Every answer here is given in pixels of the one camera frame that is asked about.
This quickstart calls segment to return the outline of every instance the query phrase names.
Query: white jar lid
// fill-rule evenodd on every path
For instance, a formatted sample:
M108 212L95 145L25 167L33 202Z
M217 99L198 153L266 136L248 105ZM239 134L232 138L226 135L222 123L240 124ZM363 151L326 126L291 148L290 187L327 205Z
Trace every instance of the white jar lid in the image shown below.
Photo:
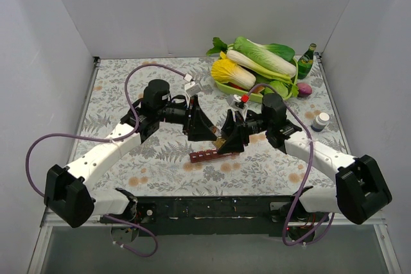
M321 122L322 124L327 124L329 121L329 115L326 114L325 112L322 112L317 116L318 121Z

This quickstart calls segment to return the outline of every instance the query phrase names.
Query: white wall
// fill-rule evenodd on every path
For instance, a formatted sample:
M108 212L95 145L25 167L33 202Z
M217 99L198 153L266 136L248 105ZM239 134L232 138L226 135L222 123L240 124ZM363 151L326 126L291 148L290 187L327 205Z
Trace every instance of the white wall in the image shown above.
M379 163L393 195L385 208L403 273L411 273L411 0L350 0L324 67L352 151Z
M198 56L213 36L322 51L349 0L63 0L94 56Z
M0 0L0 273L25 273L44 206L28 185L24 158L50 132L74 132L91 75L92 57L61 0ZM43 190L71 141L46 141L33 154Z

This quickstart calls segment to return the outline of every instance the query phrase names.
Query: beer bottle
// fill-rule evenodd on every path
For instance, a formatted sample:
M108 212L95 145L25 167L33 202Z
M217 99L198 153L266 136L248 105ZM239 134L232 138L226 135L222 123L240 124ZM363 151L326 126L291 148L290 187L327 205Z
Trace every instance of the beer bottle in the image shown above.
M308 73L311 71L314 61L314 50L317 45L312 43L308 50L301 56L298 60L298 79L303 79L307 77Z

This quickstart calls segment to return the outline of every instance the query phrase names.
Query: green plastic basket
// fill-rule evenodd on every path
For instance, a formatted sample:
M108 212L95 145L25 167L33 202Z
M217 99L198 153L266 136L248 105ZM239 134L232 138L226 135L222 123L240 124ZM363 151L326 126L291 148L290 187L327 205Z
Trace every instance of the green plastic basket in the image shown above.
M297 78L298 78L298 64L297 64L297 61L295 61L295 59L293 59L293 60L291 61L291 63L297 68L297 72L296 72L295 76L292 78L293 83L296 83L296 82L297 82ZM220 91L222 91L222 92L224 92L224 93L226 93L226 94L237 94L237 95L239 95L239 96L242 96L242 95L244 95L244 94L247 94L247 91L230 87L230 86L228 86L228 85L226 85L226 84L224 84L224 83L220 83L220 82L218 82L218 81L216 81L216 80L215 80L215 82L216 82L217 88L218 88ZM289 99L290 97L291 97L291 91L290 91L290 93L288 93L287 97L284 98L284 99ZM262 95L262 94L252 93L251 96L250 96L250 101L257 102L257 103L261 103L262 100L263 100L263 95Z

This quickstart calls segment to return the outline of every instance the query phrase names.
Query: black metal base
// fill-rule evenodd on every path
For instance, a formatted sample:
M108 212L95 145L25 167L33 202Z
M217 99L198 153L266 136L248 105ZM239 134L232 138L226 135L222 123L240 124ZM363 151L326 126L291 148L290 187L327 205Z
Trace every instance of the black metal base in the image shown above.
M133 222L156 235L265 234L281 237L286 211L273 210L273 204L279 205L276 209L282 206L287 209L293 196L137 197L137 200ZM112 223L106 218L100 222Z

